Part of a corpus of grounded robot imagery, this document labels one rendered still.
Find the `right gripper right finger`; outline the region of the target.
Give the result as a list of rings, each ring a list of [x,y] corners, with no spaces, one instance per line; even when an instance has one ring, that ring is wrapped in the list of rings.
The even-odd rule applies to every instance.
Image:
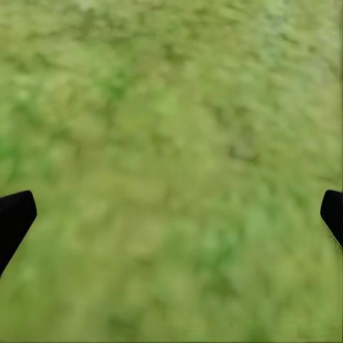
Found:
[[[320,214],[343,248],[343,193],[326,191]]]

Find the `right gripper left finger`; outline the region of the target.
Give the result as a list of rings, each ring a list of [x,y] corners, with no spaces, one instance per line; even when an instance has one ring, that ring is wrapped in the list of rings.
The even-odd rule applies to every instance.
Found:
[[[0,276],[36,217],[32,191],[0,198]]]

